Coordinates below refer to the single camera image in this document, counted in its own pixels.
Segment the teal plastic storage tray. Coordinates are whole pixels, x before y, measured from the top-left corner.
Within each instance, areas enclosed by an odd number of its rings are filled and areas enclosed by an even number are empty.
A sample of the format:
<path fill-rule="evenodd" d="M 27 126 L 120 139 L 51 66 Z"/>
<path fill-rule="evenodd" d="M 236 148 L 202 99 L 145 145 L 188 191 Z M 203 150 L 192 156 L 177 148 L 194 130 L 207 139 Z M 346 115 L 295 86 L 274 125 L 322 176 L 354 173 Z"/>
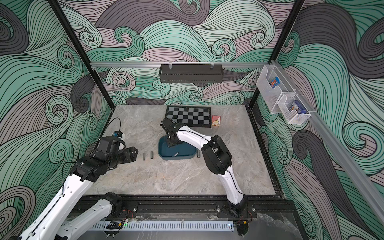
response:
<path fill-rule="evenodd" d="M 158 154 L 163 160 L 186 160 L 192 159 L 196 155 L 197 149 L 188 143 L 182 143 L 168 148 L 166 144 L 166 137 L 167 136 L 161 137 L 158 144 Z M 176 152 L 179 152 L 179 154 L 176 157 L 173 157 Z"/>

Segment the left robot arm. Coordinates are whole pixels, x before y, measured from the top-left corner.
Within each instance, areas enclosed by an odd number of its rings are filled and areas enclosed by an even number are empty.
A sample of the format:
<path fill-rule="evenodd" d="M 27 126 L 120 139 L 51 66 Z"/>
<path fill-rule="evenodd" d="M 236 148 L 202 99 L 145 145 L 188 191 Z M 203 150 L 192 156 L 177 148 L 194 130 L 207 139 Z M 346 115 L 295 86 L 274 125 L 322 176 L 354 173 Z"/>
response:
<path fill-rule="evenodd" d="M 109 192 L 88 210 L 66 223 L 65 220 L 84 193 L 108 170 L 120 164 L 136 161 L 134 147 L 104 154 L 100 151 L 78 160 L 54 196 L 37 219 L 12 240 L 77 240 L 100 220 L 119 217 L 125 210 L 122 197 Z"/>

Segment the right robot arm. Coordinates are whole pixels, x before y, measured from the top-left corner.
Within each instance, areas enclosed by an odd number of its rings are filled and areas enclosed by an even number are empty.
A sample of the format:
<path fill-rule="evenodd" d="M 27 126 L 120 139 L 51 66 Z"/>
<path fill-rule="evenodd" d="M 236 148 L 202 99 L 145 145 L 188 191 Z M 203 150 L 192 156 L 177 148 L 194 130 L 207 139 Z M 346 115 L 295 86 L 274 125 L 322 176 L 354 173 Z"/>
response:
<path fill-rule="evenodd" d="M 171 119 L 164 119 L 160 126 L 168 136 L 168 147 L 187 143 L 202 152 L 207 168 L 220 178 L 226 191 L 227 202 L 232 216 L 240 217 L 246 210 L 247 197 L 242 193 L 235 178 L 232 154 L 222 138 L 203 135 L 192 130 L 183 123 L 175 123 Z"/>

